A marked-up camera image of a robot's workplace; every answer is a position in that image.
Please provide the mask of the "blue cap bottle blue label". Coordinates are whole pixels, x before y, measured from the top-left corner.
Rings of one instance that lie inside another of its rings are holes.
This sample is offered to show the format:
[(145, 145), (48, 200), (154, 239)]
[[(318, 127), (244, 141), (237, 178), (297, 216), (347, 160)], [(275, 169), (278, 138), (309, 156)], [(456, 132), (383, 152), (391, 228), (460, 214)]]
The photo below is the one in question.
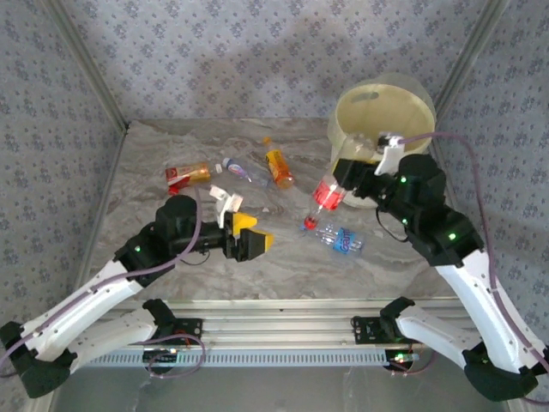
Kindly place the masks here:
[(300, 230), (308, 237), (347, 257), (359, 257), (365, 247), (365, 236), (331, 222), (321, 222), (314, 229), (304, 225)]

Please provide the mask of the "clear bottle red label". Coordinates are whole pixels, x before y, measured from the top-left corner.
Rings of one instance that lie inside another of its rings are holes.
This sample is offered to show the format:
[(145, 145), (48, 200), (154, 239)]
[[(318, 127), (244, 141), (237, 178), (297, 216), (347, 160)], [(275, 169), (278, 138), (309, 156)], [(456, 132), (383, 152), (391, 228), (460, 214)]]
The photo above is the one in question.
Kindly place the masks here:
[(347, 194), (332, 172), (326, 172), (312, 192), (309, 211), (304, 218), (304, 228), (313, 230), (320, 220), (331, 211), (338, 208)]

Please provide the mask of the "aluminium front mounting beam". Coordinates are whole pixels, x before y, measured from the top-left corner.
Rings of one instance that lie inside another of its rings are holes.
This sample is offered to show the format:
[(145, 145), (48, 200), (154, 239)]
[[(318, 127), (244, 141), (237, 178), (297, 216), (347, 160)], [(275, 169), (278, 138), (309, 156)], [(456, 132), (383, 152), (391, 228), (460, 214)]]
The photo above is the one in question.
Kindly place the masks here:
[(178, 318), (203, 320), (211, 349), (350, 348), (351, 318), (374, 317), (389, 300), (168, 300)]

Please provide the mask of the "red gold label tea bottle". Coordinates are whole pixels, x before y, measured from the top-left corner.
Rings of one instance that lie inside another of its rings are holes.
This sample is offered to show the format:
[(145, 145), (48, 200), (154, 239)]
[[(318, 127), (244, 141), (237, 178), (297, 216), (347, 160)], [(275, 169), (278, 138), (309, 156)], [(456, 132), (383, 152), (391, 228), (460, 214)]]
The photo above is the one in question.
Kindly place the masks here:
[(166, 169), (168, 189), (173, 192), (179, 192), (183, 188), (207, 182), (211, 178), (212, 172), (206, 162)]

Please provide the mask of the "small controller board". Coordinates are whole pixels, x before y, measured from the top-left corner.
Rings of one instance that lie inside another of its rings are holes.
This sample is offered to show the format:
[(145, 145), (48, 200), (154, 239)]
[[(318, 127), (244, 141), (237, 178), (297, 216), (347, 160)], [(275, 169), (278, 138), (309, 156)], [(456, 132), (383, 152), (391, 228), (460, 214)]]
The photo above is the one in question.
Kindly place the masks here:
[(142, 362), (148, 363), (175, 363), (178, 359), (178, 351), (174, 348), (148, 348), (143, 351)]
[(415, 361), (419, 360), (419, 355), (414, 352), (409, 351), (400, 351), (400, 350), (389, 350), (385, 351), (385, 356), (388, 362), (396, 364), (412, 364)]

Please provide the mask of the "clear bottle purple blue label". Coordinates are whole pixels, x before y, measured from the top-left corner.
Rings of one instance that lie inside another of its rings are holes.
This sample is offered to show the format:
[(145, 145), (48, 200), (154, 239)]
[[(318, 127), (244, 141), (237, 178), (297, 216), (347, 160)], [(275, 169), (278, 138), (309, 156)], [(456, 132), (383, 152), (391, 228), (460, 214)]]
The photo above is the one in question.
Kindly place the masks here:
[(224, 158), (222, 166), (233, 175), (245, 180), (249, 184), (267, 188), (271, 184), (271, 178), (260, 167), (246, 160)]

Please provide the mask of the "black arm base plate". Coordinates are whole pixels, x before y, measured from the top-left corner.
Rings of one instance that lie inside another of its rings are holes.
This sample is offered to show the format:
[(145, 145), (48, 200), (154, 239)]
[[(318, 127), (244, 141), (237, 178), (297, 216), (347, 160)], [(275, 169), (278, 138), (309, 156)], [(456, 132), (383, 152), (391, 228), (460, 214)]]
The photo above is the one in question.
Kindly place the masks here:
[(146, 344), (197, 346), (202, 339), (203, 321), (200, 318), (175, 318), (157, 327)]
[(415, 344), (419, 341), (405, 337), (397, 328), (396, 321), (389, 317), (351, 318), (356, 344)]

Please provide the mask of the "aluminium frame post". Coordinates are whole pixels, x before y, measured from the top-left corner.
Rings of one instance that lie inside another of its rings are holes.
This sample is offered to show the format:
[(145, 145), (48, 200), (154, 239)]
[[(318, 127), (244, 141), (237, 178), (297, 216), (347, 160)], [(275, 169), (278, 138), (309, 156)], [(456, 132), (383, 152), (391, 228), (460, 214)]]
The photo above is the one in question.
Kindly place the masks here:
[(485, 0), (479, 16), (435, 99), (437, 121), (449, 112), (511, 0)]
[(87, 83), (105, 110), (107, 117), (112, 121), (116, 129), (124, 134), (128, 129), (124, 115), (118, 108), (110, 89), (100, 73), (99, 67), (94, 62), (94, 58), (87, 49), (75, 23), (70, 18), (69, 12), (61, 0), (40, 0), (40, 2), (50, 15), (61, 38), (79, 65)]

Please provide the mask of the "grey metal panel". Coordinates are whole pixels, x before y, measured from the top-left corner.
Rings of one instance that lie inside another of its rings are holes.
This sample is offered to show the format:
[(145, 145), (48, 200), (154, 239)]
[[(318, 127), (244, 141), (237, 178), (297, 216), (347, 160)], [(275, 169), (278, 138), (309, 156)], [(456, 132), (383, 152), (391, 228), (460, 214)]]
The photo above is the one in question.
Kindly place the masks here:
[(418, 375), (381, 367), (204, 368), (174, 380), (140, 368), (86, 368), (51, 412), (509, 412), (439, 360)]

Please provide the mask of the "orange juice bottle orange cap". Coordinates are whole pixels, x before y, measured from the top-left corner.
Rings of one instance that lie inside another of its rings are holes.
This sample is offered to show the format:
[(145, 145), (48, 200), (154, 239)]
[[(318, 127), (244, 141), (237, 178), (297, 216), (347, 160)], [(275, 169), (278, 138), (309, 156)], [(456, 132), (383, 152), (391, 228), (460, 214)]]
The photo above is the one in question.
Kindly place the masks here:
[(281, 189), (289, 189), (294, 184), (294, 177), (281, 148), (269, 136), (264, 137), (262, 142), (266, 148), (265, 160), (275, 184)]

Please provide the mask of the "crushed clear bottle white cap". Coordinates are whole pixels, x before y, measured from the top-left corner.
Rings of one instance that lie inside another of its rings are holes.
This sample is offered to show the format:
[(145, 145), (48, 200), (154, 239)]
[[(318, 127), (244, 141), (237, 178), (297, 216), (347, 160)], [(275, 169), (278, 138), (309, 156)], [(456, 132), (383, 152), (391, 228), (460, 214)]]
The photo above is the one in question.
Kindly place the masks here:
[(346, 154), (349, 160), (374, 161), (377, 155), (377, 142), (363, 133), (347, 136)]

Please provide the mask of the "yellow-green bin liner bag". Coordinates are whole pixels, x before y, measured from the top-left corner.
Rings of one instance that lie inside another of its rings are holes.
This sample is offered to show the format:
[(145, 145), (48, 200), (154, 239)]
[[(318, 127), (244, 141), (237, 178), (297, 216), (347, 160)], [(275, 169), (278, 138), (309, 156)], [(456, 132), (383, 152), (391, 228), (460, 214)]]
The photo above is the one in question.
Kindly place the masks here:
[[(377, 142), (382, 131), (404, 138), (432, 133), (437, 114), (431, 96), (411, 76), (388, 73), (359, 82), (340, 95), (329, 116), (327, 136), (335, 159), (348, 135), (363, 133)], [(405, 154), (423, 154), (431, 139), (406, 143)], [(374, 157), (378, 165), (381, 155)]]

